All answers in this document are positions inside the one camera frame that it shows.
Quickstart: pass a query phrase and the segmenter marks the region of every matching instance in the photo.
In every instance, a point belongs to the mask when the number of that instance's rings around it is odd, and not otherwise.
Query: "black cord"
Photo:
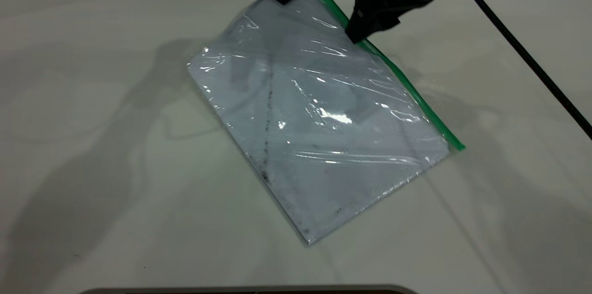
[[[506,28],[506,26],[501,22],[499,18],[495,15],[495,13],[487,6],[486,2],[483,0],[475,0],[477,5],[481,8],[481,10],[485,13],[487,18],[491,20],[493,25],[497,27],[498,31],[506,38],[506,40],[514,47],[516,52],[522,57],[524,62],[528,64],[528,66],[536,73],[536,75],[541,79],[541,81],[545,84],[549,91],[559,100],[565,110],[575,119],[575,121],[579,124],[580,128],[584,130],[584,132],[588,135],[590,140],[592,140],[592,126],[584,115],[580,113],[580,111],[569,101],[567,96],[563,92],[561,92],[560,88],[553,82],[553,80],[547,75],[547,73],[543,70],[541,65],[535,61],[534,58],[524,49],[522,44],[518,42],[518,40],[510,33],[510,31]]]

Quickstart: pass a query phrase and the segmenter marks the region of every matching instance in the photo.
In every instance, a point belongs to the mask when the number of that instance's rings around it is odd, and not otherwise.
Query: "gray object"
[[[308,243],[450,153],[321,0],[256,1],[189,71]]]

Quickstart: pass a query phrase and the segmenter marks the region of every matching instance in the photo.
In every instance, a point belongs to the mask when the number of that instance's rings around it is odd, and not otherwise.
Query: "table surface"
[[[186,73],[252,1],[0,0],[0,292],[589,292],[592,142],[472,0],[371,38],[467,149],[305,245]],[[592,0],[486,1],[592,118]]]

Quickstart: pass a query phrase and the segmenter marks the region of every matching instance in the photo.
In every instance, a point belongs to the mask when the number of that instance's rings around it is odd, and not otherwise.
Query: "clear plastic bag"
[[[339,18],[323,0],[257,0],[189,67],[307,243],[450,153],[416,91]]]

